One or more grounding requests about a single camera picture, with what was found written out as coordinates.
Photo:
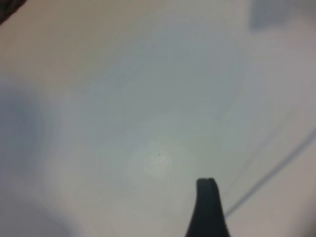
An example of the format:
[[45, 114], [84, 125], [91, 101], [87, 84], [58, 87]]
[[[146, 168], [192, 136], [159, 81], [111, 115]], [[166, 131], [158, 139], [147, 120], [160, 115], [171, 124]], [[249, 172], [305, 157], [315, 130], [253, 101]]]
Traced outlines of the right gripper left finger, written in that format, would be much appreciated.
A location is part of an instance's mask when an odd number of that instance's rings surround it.
[[200, 178], [196, 183], [196, 201], [192, 217], [188, 225], [186, 237], [209, 237], [209, 178]]

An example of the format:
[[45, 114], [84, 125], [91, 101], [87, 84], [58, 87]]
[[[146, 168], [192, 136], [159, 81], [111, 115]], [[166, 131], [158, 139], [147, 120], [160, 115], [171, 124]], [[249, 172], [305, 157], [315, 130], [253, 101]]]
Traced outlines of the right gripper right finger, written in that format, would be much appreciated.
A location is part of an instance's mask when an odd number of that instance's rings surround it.
[[226, 225], [224, 212], [220, 199], [220, 192], [214, 178], [209, 179], [211, 183], [211, 237], [230, 237]]

